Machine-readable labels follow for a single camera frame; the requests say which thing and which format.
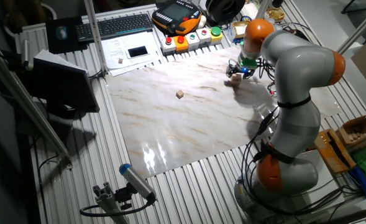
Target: marble surface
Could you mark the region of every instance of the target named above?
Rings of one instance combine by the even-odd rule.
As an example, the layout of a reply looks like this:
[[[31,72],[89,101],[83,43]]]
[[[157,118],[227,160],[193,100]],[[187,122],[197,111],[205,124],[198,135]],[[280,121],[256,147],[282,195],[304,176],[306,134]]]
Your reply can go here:
[[[231,47],[107,78],[130,162],[144,178],[247,144],[276,107],[266,75],[226,85],[228,60],[239,52]],[[327,88],[311,90],[311,98],[322,117],[341,112]]]

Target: slotted aluminum table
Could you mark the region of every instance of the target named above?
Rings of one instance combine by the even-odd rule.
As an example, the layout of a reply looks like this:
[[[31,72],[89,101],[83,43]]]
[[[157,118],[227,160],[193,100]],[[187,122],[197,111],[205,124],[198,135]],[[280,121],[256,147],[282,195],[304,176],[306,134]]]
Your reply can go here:
[[[156,10],[155,5],[140,6],[98,14],[98,20],[111,19],[133,14],[148,14]],[[309,26],[292,0],[286,0],[283,5],[285,22],[299,22]],[[320,44],[318,38],[306,29],[302,30],[309,39]],[[156,28],[153,33],[158,47],[160,39],[165,36]],[[27,39],[32,42],[34,55],[42,49],[48,49],[45,24],[29,26],[16,35],[17,51],[20,43]],[[148,67],[181,60],[194,55],[206,54],[215,50],[230,47],[226,39],[216,46],[210,46],[181,55],[160,57],[158,62]],[[88,69],[89,75],[99,71],[100,66],[94,44],[88,50],[60,54],[59,56],[77,66]],[[119,127],[114,105],[104,79],[92,82],[100,112],[90,113],[73,123],[67,148],[70,150],[73,168],[68,170],[59,159],[45,164],[40,170],[43,182],[43,193],[39,187],[39,176],[36,171],[37,197],[42,223],[112,223],[110,218],[88,218],[79,214],[79,209],[95,205],[92,187],[102,186],[109,182],[114,190],[125,187],[126,181],[119,174],[119,166],[129,162],[124,139]],[[322,120],[323,129],[337,129],[349,119],[366,114],[366,107],[351,84],[342,78],[334,86],[329,87],[342,113]],[[244,147],[202,159],[200,161],[153,176],[148,180],[157,193],[158,202],[144,211],[128,215],[130,223],[248,223],[251,220],[239,208],[234,199],[234,183],[240,176],[240,162]],[[55,151],[46,145],[43,139],[31,149],[32,165],[37,170],[38,164],[55,155]],[[336,179],[339,185],[353,185],[346,176]],[[357,203],[364,198],[351,200],[346,206]],[[141,207],[145,202],[135,195],[132,199],[134,208]],[[299,217],[309,223],[317,218],[331,213],[332,208],[317,214]],[[296,222],[291,217],[274,216],[263,220],[265,223]]]

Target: computer monitor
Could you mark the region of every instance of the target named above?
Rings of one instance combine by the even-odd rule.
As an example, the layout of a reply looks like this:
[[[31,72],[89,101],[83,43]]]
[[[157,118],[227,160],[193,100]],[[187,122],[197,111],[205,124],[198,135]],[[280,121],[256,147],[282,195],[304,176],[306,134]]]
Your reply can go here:
[[[2,50],[8,61],[21,64],[21,55]],[[99,111],[93,88],[84,70],[34,58],[31,71],[16,71],[29,95],[48,104],[68,105],[80,112]]]

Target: small wooden block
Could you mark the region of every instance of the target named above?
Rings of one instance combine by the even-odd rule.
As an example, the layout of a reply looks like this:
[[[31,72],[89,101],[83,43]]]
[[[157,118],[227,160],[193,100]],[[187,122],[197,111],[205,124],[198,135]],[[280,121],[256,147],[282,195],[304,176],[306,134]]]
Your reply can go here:
[[[184,92],[182,90],[178,90],[176,93],[177,98],[181,99],[184,96]]]
[[[233,74],[231,76],[231,86],[238,87],[241,80],[242,80],[241,75]]]

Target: keyboard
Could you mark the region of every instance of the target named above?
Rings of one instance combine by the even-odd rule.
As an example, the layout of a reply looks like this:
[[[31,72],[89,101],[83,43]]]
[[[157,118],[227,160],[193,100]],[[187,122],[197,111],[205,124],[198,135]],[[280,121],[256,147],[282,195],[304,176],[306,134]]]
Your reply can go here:
[[[125,16],[117,19],[108,19],[97,22],[101,39],[110,39],[137,32],[152,30],[152,22],[148,14]],[[89,24],[80,24],[76,27],[78,42],[93,41]]]

